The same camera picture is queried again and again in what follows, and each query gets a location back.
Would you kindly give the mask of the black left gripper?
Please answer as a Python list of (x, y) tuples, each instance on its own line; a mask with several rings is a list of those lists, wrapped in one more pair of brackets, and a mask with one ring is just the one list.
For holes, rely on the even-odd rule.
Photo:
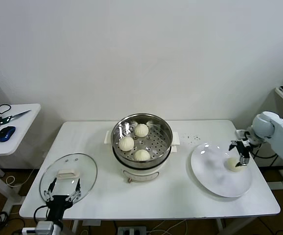
[(44, 197), (46, 206), (49, 209), (47, 215), (47, 221), (57, 221), (63, 219), (65, 210), (70, 209), (73, 206), (72, 201), (77, 201), (81, 197), (81, 185), (80, 179), (78, 179), (76, 188), (71, 195), (54, 195), (53, 190), (56, 184), (57, 178), (49, 184), (47, 190), (44, 190)]

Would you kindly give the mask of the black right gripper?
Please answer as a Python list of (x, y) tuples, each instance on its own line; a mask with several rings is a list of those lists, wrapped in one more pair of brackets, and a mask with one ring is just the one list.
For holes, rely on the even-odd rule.
[(241, 139), (236, 141), (231, 141), (229, 145), (229, 151), (233, 148), (237, 148), (237, 151), (240, 155), (238, 166), (247, 166), (249, 163), (251, 145), (247, 139)]

